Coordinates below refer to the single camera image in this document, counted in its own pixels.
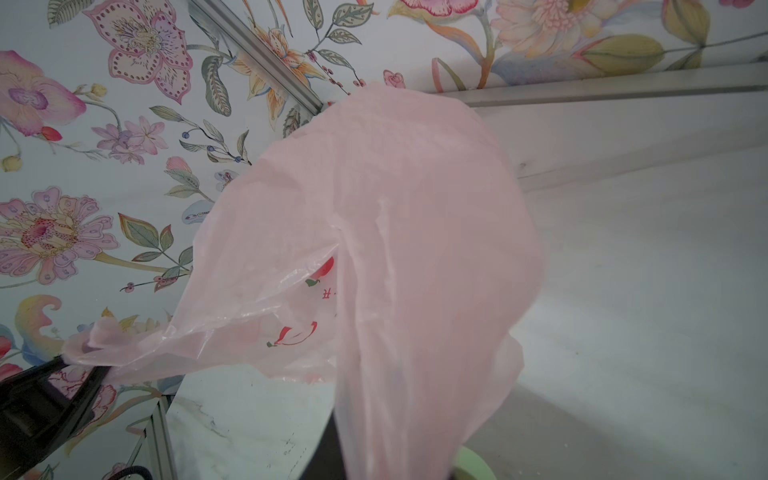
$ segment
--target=pink plastic bag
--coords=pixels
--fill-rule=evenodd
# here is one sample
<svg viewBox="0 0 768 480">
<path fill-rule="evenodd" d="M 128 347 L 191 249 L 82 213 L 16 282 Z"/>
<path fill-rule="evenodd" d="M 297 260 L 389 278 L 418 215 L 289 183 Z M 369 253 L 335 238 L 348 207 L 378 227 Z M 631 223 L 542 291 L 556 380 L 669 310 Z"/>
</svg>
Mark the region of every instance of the pink plastic bag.
<svg viewBox="0 0 768 480">
<path fill-rule="evenodd" d="M 541 284 L 504 163 L 464 104 L 361 88 L 224 190 L 167 327 L 101 319 L 67 360 L 126 383 L 234 363 L 335 376 L 352 480 L 444 480 L 520 373 L 508 330 Z"/>
</svg>

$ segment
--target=floral wallpaper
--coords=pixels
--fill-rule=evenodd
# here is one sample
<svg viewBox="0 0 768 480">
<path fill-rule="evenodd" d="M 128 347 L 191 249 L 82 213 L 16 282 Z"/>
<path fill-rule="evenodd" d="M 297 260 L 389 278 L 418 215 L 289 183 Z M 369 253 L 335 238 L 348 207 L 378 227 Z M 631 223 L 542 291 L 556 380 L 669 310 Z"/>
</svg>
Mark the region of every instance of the floral wallpaper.
<svg viewBox="0 0 768 480">
<path fill-rule="evenodd" d="M 761 0 L 223 2 L 331 102 L 370 81 L 443 92 L 768 58 Z"/>
<path fill-rule="evenodd" d="M 129 333 L 170 322 L 219 192 L 310 119 L 186 2 L 4 6 L 0 379 L 99 317 Z M 50 381 L 72 396 L 87 374 Z M 108 477 L 180 381 L 102 386 L 91 423 L 25 478 Z"/>
</svg>

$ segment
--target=white table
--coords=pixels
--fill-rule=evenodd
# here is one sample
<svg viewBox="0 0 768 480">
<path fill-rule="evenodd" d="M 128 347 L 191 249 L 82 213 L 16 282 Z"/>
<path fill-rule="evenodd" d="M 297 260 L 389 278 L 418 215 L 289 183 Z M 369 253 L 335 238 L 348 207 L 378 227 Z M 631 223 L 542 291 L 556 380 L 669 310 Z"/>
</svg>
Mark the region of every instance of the white table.
<svg viewBox="0 0 768 480">
<path fill-rule="evenodd" d="M 333 384 L 264 377 L 248 365 L 184 378 L 167 413 L 179 480 L 299 478 L 333 407 Z"/>
</svg>

